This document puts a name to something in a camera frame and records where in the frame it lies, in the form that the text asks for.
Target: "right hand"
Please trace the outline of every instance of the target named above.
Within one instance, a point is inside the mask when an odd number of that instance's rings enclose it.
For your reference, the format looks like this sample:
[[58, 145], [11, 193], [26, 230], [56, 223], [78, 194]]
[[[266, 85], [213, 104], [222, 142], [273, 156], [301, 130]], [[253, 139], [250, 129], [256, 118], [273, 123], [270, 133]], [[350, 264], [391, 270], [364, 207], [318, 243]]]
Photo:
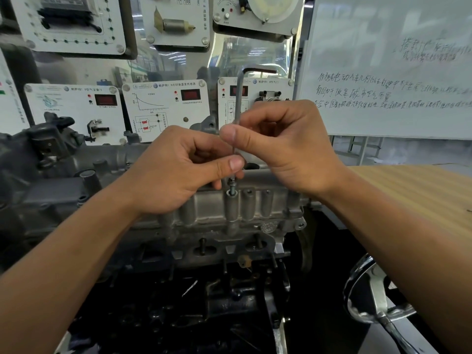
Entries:
[[240, 125], [224, 125], [220, 137], [265, 161], [289, 189], [320, 200], [346, 172], [310, 101], [261, 102], [241, 114]]

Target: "wooden surface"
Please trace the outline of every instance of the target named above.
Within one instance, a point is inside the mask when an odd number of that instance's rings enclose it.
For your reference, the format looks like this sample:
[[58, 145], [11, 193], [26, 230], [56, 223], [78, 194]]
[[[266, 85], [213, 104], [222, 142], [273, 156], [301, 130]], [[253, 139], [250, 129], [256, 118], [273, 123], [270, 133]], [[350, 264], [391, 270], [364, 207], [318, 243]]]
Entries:
[[437, 165], [349, 168], [446, 231], [472, 239], [472, 177]]

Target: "digital display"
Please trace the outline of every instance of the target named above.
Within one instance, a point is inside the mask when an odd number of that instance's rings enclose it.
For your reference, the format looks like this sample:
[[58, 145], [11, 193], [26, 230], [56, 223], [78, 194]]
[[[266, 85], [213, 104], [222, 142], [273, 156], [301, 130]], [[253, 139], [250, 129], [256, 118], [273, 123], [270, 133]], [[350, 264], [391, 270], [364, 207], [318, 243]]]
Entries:
[[[229, 86], [229, 95], [236, 96], [236, 86]], [[243, 86], [243, 97], [247, 97], [247, 86]]]
[[180, 91], [182, 94], [183, 101], [199, 101], [200, 99], [200, 90], [199, 89], [182, 89]]
[[97, 106], [117, 106], [117, 97], [114, 94], [95, 94]]

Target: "metal rod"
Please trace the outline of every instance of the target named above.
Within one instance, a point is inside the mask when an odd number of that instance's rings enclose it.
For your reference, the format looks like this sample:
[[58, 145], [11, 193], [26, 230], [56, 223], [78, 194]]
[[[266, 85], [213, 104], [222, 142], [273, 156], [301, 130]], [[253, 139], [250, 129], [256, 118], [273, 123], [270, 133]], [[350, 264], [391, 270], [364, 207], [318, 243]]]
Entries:
[[[265, 65], [246, 65], [241, 68], [237, 76], [237, 83], [236, 83], [236, 108], [235, 108], [235, 118], [233, 120], [233, 124], [239, 125], [239, 120], [241, 119], [241, 103], [243, 100], [243, 84], [244, 84], [244, 76], [248, 72], [265, 72], [265, 73], [272, 73], [276, 74], [277, 69], [272, 66], [265, 66]], [[233, 147], [233, 154], [236, 154], [236, 148]], [[236, 175], [233, 174], [228, 179], [229, 185], [229, 194], [231, 196], [236, 195]]]

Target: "steering wheel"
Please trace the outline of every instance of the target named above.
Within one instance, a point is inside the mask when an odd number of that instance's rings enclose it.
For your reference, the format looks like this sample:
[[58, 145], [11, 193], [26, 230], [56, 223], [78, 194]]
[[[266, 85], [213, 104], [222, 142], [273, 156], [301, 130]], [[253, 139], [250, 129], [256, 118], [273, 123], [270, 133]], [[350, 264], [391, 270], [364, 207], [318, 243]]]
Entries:
[[[359, 280], [364, 275], [369, 276], [369, 287], [372, 295], [375, 313], [359, 311], [351, 301], [353, 289], [359, 284]], [[413, 346], [400, 334], [393, 324], [402, 318], [409, 317], [416, 313], [410, 303], [404, 303], [388, 308], [384, 279], [385, 272], [375, 262], [369, 254], [363, 256], [352, 268], [349, 279], [346, 281], [343, 290], [344, 308], [356, 321], [362, 323], [380, 323], [390, 334], [402, 354], [420, 354]]]

